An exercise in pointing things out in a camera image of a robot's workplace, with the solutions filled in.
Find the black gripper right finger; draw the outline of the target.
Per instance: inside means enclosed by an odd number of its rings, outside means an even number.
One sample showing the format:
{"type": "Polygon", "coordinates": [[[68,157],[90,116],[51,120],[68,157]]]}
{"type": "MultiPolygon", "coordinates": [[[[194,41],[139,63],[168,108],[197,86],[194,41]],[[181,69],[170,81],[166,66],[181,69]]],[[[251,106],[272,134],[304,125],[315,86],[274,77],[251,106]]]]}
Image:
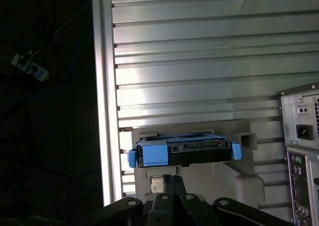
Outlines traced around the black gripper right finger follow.
{"type": "Polygon", "coordinates": [[[218,198],[213,204],[187,193],[181,176],[174,175],[175,194],[179,197],[183,220],[190,226],[291,226],[292,223],[235,201],[218,198]]]}

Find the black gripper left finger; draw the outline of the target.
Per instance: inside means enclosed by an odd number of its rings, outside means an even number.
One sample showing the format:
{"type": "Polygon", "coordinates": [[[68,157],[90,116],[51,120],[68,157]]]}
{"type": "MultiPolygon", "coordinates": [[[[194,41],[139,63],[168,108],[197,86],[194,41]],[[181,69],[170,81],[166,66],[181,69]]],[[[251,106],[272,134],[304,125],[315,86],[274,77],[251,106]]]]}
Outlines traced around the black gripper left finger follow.
{"type": "Polygon", "coordinates": [[[126,197],[102,208],[104,226],[171,226],[175,201],[173,175],[163,175],[163,190],[142,202],[126,197]]]}

